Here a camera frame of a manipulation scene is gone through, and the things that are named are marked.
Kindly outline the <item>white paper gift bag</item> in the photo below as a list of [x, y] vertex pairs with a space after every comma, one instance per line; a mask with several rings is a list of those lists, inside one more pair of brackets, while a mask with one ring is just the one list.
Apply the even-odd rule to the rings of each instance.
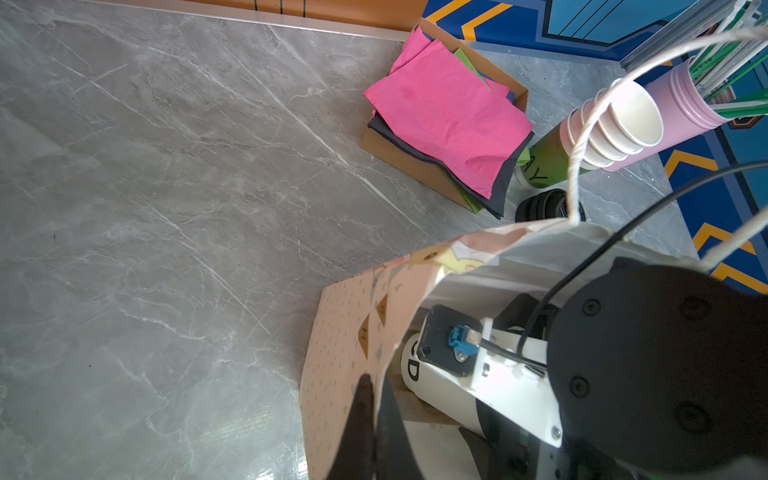
[[[374, 391], [376, 424], [384, 379], [388, 378], [411, 449], [423, 479], [462, 476], [476, 467], [480, 476], [509, 474], [508, 453], [523, 430], [486, 406], [478, 408], [482, 432], [463, 427], [419, 400], [404, 384], [404, 344], [420, 333], [435, 305], [444, 305], [493, 327], [515, 333], [509, 349], [484, 340], [466, 327], [451, 331], [454, 347], [473, 355], [480, 348], [541, 367], [548, 375], [548, 336], [554, 318], [570, 296], [606, 274], [617, 258], [652, 265], [690, 265], [704, 260], [675, 258], [627, 241], [635, 229], [669, 203], [722, 177], [714, 171], [656, 201], [611, 232], [584, 222], [579, 212], [579, 169], [587, 136], [569, 154], [566, 218], [515, 223], [481, 230], [412, 253], [326, 287], [320, 298], [300, 383], [308, 474], [327, 479], [341, 442], [360, 377]], [[648, 473], [601, 452], [569, 427], [560, 409], [564, 438], [589, 446], [600, 458], [629, 471]]]

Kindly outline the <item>white takeout coffee cup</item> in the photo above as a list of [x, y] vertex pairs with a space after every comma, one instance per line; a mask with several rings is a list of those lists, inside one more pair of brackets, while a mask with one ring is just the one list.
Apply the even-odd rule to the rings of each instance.
[[480, 434], [476, 399], [452, 375], [418, 359], [419, 338], [414, 333], [404, 344], [400, 366], [405, 386], [434, 410]]

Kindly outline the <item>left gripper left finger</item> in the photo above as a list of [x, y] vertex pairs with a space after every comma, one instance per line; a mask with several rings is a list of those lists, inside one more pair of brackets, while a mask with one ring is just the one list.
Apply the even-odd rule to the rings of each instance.
[[371, 480], [375, 473], [374, 391], [363, 374], [343, 431], [328, 480]]

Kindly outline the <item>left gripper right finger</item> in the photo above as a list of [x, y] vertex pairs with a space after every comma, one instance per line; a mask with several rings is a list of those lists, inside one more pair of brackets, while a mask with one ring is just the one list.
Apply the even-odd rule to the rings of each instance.
[[384, 379], [376, 424], [376, 478], [423, 479], [388, 378]]

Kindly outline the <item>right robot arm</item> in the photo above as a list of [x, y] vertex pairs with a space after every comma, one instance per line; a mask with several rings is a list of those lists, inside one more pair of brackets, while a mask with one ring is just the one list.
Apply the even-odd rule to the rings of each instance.
[[664, 479], [767, 475], [767, 298], [710, 270], [756, 214], [690, 265], [617, 258], [557, 312], [547, 369], [569, 427]]

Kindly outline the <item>pink napkin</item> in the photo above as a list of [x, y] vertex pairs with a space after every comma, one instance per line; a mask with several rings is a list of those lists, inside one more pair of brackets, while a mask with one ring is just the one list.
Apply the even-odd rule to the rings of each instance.
[[533, 133], [507, 94], [492, 91], [421, 27], [412, 31], [389, 74], [364, 96], [399, 138], [442, 161], [492, 152], [505, 159], [515, 137]]

